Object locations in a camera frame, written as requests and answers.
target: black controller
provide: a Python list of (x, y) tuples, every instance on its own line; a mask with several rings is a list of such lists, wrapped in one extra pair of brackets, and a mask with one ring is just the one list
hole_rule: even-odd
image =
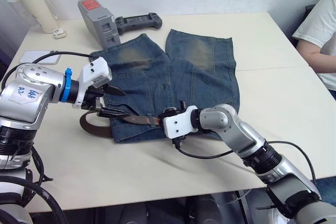
[(119, 35), (122, 35), (125, 31), (149, 26), (159, 29), (162, 26), (162, 19), (156, 13), (148, 13), (142, 16), (118, 17), (115, 23), (117, 24)]

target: white table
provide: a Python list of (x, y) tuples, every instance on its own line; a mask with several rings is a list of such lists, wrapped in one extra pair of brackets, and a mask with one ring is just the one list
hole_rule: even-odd
[[(122, 41), (147, 33), (164, 48), (170, 28), (200, 35), (232, 36), (240, 117), (269, 141), (282, 139), (300, 145), (311, 158), (317, 177), (336, 174), (336, 103), (267, 13), (163, 16), (162, 19), (164, 25), (160, 30), (125, 33)], [(60, 23), (67, 30), (66, 38), (54, 40), (51, 35), (30, 31), (12, 65), (17, 64), (26, 50), (84, 53), (100, 50), (82, 20)], [(76, 77), (86, 63), (87, 59), (62, 56), (51, 68), (63, 72), (71, 67)], [(50, 104), (35, 137), (46, 175), (55, 179), (43, 183), (43, 187), (63, 209), (263, 186), (235, 155), (206, 161), (192, 159), (177, 152), (169, 140), (114, 144), (113, 140), (82, 130), (79, 118), (83, 113), (72, 109), (70, 104)], [(94, 121), (107, 123), (92, 117)], [(188, 137), (183, 148), (204, 155), (228, 150), (221, 141), (195, 137)], [(297, 150), (279, 144), (275, 148), (311, 177), (306, 160)], [(49, 210), (39, 197), (27, 209)]]

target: blue clamp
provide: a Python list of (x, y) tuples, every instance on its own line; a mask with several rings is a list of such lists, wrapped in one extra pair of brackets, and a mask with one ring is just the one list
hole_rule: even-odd
[(65, 88), (64, 88), (63, 96), (60, 100), (61, 102), (66, 102), (69, 97), (70, 89), (71, 89), (71, 75), (72, 75), (71, 68), (67, 68), (67, 70), (65, 71)]

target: blue jeans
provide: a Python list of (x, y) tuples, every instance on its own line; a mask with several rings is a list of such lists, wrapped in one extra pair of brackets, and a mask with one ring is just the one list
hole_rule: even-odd
[[(166, 53), (146, 34), (99, 52), (112, 70), (111, 85), (126, 96), (104, 95), (109, 108), (135, 115), (158, 116), (165, 108), (207, 108), (228, 103), (239, 110), (239, 88), (232, 39), (221, 39), (171, 30)], [(116, 143), (165, 138), (163, 128), (110, 120)]]

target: red label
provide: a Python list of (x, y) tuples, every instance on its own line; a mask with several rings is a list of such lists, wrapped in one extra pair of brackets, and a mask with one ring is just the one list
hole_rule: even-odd
[(100, 5), (95, 0), (85, 0), (85, 1), (82, 1), (82, 4), (87, 10), (92, 10), (92, 9), (100, 7)]

